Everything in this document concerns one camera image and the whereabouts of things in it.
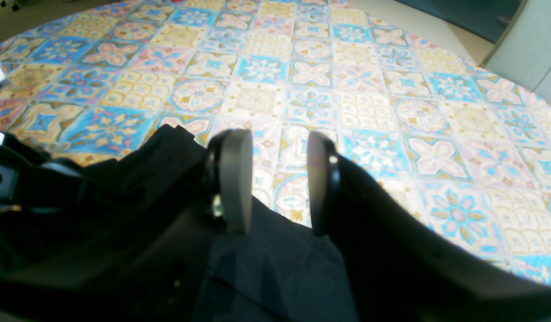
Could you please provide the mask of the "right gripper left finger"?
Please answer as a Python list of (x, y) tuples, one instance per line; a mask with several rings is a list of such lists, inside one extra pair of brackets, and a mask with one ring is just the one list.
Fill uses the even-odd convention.
[(252, 135), (215, 136), (201, 164), (110, 232), (0, 274), (0, 310), (38, 322), (188, 319), (220, 233), (248, 233)]

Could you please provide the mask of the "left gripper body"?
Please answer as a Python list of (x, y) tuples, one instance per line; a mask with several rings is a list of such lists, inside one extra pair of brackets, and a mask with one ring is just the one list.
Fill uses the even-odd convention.
[(82, 167), (0, 131), (0, 206), (63, 211), (86, 196)]

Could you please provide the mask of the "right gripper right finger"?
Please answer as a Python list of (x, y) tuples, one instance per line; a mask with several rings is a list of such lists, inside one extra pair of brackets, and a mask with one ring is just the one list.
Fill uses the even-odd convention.
[(320, 132), (307, 170), (313, 233), (340, 250), (361, 321), (551, 322), (551, 287), (427, 228)]

